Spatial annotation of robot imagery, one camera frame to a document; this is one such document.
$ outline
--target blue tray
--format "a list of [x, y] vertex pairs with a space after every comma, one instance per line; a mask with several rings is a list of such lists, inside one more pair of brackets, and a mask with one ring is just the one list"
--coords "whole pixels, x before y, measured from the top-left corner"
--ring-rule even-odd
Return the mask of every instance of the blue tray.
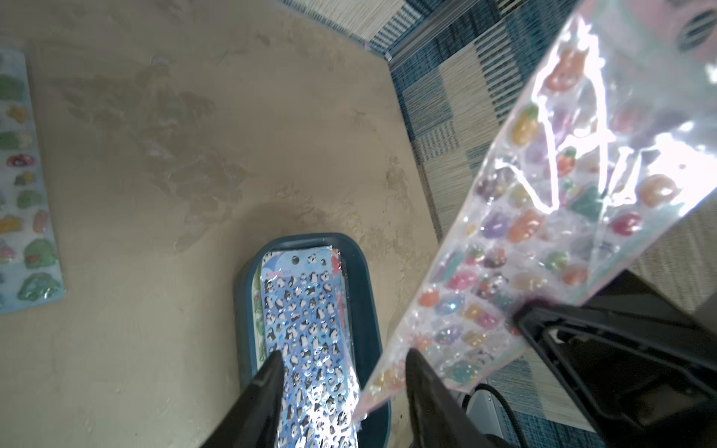
[[[234, 283], [234, 313], [237, 320], [237, 356], [239, 384], [242, 390], [257, 373], [252, 312], [252, 280], [267, 252], [332, 246], [341, 252], [341, 267], [346, 274], [346, 306], [353, 338], [353, 356], [358, 383], [363, 389], [381, 357], [381, 334], [371, 291], [369, 266], [359, 246], [344, 234], [306, 234], [275, 239], [265, 245], [242, 268]], [[391, 404], [369, 414], [358, 432], [360, 447], [381, 448], [389, 441]]]

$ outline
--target cable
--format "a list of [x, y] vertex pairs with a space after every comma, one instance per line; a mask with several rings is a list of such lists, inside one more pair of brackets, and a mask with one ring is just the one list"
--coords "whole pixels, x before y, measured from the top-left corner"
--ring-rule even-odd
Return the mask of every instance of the cable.
[[500, 395], [500, 392], [495, 390], [495, 387], [480, 383], [478, 384], [475, 389], [473, 389], [473, 392], [470, 395], [466, 395], [463, 397], [463, 403], [461, 404], [461, 407], [464, 411], [468, 410], [468, 403], [470, 402], [470, 399], [473, 397], [473, 394], [475, 394], [478, 391], [488, 391], [490, 392], [495, 398], [498, 399], [500, 402], [500, 405], [505, 409], [505, 413], [508, 415], [508, 420], [511, 421], [511, 426], [513, 427], [513, 431], [516, 432], [516, 437], [518, 437], [518, 444], [521, 446], [521, 448], [528, 448], [528, 442], [526, 441], [525, 435], [523, 435], [523, 430], [518, 425], [518, 420], [516, 419], [516, 415], [513, 413], [513, 410], [508, 405], [508, 402], [503, 398], [502, 395]]

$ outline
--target clear plastic bag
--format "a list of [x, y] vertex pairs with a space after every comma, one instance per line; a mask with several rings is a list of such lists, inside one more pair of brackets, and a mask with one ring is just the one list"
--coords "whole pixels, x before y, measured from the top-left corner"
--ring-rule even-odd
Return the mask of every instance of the clear plastic bag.
[[581, 304], [717, 185], [714, 1], [585, 1], [516, 103], [364, 388], [415, 347], [470, 391], [527, 347], [527, 300]]

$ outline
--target stain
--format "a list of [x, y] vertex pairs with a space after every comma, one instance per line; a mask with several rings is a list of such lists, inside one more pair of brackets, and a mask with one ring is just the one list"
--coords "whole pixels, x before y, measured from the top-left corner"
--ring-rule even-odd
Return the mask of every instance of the stain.
[[359, 110], [351, 111], [351, 127], [354, 129], [375, 133], [376, 126], [369, 120], [365, 112]]
[[413, 204], [408, 196], [408, 184], [406, 182], [406, 172], [401, 168], [399, 158], [391, 156], [389, 159], [389, 167], [386, 169], [386, 187], [391, 192], [391, 197], [396, 200], [397, 204], [405, 212], [413, 214]]
[[129, 79], [95, 75], [53, 79], [50, 85], [60, 91], [72, 116], [133, 141], [151, 183], [187, 204], [177, 252], [231, 218], [246, 172], [212, 143], [208, 122], [214, 102], [173, 89], [168, 65], [152, 65]]
[[149, 65], [169, 65], [171, 60], [164, 54], [153, 54], [149, 59]]
[[330, 31], [312, 27], [302, 17], [291, 17], [281, 22], [281, 41], [290, 44], [293, 51], [322, 65], [329, 71], [346, 68], [346, 54], [336, 47]]
[[131, 28], [130, 22], [119, 12], [110, 11], [107, 13], [107, 21], [111, 24], [117, 25], [120, 28], [129, 30]]
[[50, 11], [60, 25], [69, 29], [75, 28], [87, 15], [85, 5], [81, 3], [52, 3]]
[[246, 48], [240, 48], [240, 49], [236, 49], [236, 50], [232, 50], [232, 51], [226, 51], [226, 52], [222, 53], [222, 56], [219, 57], [218, 63], [221, 64], [225, 61], [229, 61], [232, 57], [242, 56], [243, 54], [247, 54], [248, 52], [249, 52], [249, 50], [247, 50]]
[[265, 47], [271, 47], [271, 41], [268, 37], [266, 37], [264, 34], [257, 33], [256, 36], [257, 40], [264, 44]]
[[153, 0], [153, 2], [162, 12], [175, 19], [194, 13], [194, 2], [192, 0]]

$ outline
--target plastic packaging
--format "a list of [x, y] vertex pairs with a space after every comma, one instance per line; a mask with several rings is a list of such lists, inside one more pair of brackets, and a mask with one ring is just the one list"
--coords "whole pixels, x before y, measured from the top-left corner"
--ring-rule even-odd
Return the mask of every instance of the plastic packaging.
[[[351, 326], [349, 325], [350, 317], [348, 315], [348, 307], [346, 301], [348, 300], [348, 289], [346, 288], [346, 273], [343, 270], [341, 264], [341, 253], [334, 248], [331, 248], [332, 257], [338, 261], [338, 268], [341, 272], [341, 288], [337, 293], [336, 302], [338, 305], [338, 316], [341, 327], [343, 328], [343, 336], [346, 339], [346, 346], [348, 347], [348, 354], [353, 362], [353, 337], [351, 335]], [[281, 252], [270, 252], [269, 258], [277, 255]], [[255, 335], [255, 352], [257, 357], [257, 366], [261, 366], [268, 356], [266, 340], [265, 340], [265, 326], [264, 326], [264, 315], [262, 314], [262, 293], [261, 293], [261, 269], [259, 266], [257, 271], [252, 278], [252, 314], [254, 315], [254, 335]]]
[[267, 351], [279, 350], [285, 365], [277, 445], [355, 447], [359, 383], [346, 343], [338, 251], [269, 252], [260, 288]]
[[24, 53], [0, 49], [0, 314], [65, 293]]
[[526, 348], [511, 325], [525, 301], [583, 303], [714, 189], [714, 8], [597, 0], [573, 13], [493, 142], [355, 420], [404, 387], [411, 347], [446, 386], [470, 391]]

